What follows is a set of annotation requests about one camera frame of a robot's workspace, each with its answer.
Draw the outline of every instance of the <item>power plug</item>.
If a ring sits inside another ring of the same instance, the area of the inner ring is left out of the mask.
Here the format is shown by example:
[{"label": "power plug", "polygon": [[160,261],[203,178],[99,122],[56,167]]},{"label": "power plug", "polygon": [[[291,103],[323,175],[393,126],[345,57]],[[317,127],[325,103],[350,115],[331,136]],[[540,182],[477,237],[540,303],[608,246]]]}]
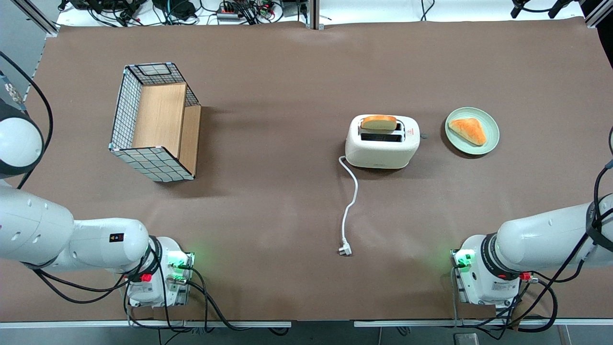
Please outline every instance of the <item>power plug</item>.
[{"label": "power plug", "polygon": [[343,238],[343,246],[338,249],[338,254],[347,255],[347,256],[351,255],[351,246],[349,245],[349,242],[347,242],[347,240],[344,238]]}]

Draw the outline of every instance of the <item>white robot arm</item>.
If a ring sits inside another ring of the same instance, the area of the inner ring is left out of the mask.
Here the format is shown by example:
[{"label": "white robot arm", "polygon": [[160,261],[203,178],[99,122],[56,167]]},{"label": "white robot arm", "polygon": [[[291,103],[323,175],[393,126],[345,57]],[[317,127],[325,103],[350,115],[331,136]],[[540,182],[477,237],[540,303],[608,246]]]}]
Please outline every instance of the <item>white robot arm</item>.
[{"label": "white robot arm", "polygon": [[[454,251],[460,300],[473,304],[508,306],[517,295],[520,274],[558,269],[591,228],[592,203],[567,207],[508,221],[497,233],[469,237]],[[613,206],[613,195],[601,199],[600,213]],[[602,235],[613,239],[613,215],[602,222]],[[613,265],[613,252],[588,240],[568,267]]]},{"label": "white robot arm", "polygon": [[193,254],[174,240],[149,236],[134,219],[74,220],[66,208],[1,180],[31,171],[43,153],[25,111],[0,112],[0,258],[45,272],[103,268],[131,280],[133,306],[185,304]]}]

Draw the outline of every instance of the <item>sticker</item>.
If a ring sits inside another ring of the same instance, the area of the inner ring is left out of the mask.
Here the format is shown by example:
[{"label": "sticker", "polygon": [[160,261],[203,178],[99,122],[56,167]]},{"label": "sticker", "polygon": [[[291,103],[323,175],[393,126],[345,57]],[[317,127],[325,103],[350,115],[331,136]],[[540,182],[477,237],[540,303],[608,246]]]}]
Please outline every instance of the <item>sticker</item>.
[{"label": "sticker", "polygon": [[517,287],[517,284],[512,282],[493,282],[492,290],[493,291],[511,291]]},{"label": "sticker", "polygon": [[123,242],[123,233],[111,234],[109,236],[109,242]]},{"label": "sticker", "polygon": [[151,292],[153,291],[153,284],[152,283],[141,283],[141,284],[130,284],[130,292],[135,292],[135,293],[139,293],[139,292],[143,292],[143,293],[147,293],[147,292]]}]

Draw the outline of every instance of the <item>floor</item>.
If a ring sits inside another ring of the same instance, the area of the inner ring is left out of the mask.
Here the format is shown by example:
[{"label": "floor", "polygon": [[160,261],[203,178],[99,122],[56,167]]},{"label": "floor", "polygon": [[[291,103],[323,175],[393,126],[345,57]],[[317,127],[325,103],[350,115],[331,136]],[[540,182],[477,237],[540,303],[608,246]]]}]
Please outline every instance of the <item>floor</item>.
[{"label": "floor", "polygon": [[[51,19],[56,20],[58,13],[56,2],[49,0],[34,1]],[[0,49],[12,57],[28,74],[36,70],[40,54],[44,47],[45,34],[15,7],[10,1],[0,1]],[[603,23],[600,29],[605,50],[613,59],[613,20]],[[10,66],[0,61],[2,69],[20,92],[25,93],[28,85]],[[11,103],[4,92],[0,97]],[[613,338],[613,327],[610,326],[569,326],[570,339],[573,345],[607,344]],[[175,337],[171,343],[183,345],[200,344],[453,344],[454,333],[469,333],[466,330],[414,327],[411,333],[403,337],[395,328],[383,328],[379,339],[379,328],[354,328],[351,322],[294,322],[288,334],[275,336],[266,329],[254,329],[243,332],[233,332],[217,329],[211,334],[187,333]],[[551,328],[547,332],[526,334],[508,332],[501,341],[490,339],[477,331],[480,344],[539,344],[568,345],[560,341],[558,329]],[[170,331],[162,331],[162,344],[173,335]],[[130,329],[128,327],[92,327],[92,328],[32,328],[32,329],[1,329],[0,345],[30,345],[30,344],[83,344],[89,345],[138,345],[158,343],[158,333],[154,330]]]}]

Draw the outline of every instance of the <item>toaster slot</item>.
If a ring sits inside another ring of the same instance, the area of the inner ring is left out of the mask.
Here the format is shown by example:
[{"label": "toaster slot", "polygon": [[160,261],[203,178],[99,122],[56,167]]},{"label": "toaster slot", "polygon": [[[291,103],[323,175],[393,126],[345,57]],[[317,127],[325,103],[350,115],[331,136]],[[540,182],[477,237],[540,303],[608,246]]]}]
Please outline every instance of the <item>toaster slot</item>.
[{"label": "toaster slot", "polygon": [[363,141],[402,142],[402,135],[399,134],[361,133],[360,138]]}]

